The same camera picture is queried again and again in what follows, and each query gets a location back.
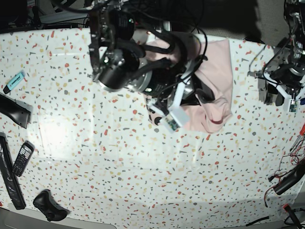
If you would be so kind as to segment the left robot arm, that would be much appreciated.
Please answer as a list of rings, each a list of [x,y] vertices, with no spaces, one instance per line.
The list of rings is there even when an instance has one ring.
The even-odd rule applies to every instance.
[[[296,102],[305,92],[305,2],[285,0],[284,20],[288,37],[262,70],[249,72],[264,83],[260,95],[267,105],[282,106],[288,99]]]

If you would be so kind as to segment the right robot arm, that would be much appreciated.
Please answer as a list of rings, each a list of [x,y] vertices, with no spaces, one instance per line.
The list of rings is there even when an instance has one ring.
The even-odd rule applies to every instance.
[[[103,89],[146,95],[161,116],[186,105],[211,103],[215,95],[196,75],[207,45],[157,31],[124,10],[121,0],[94,0],[89,11],[92,79]]]

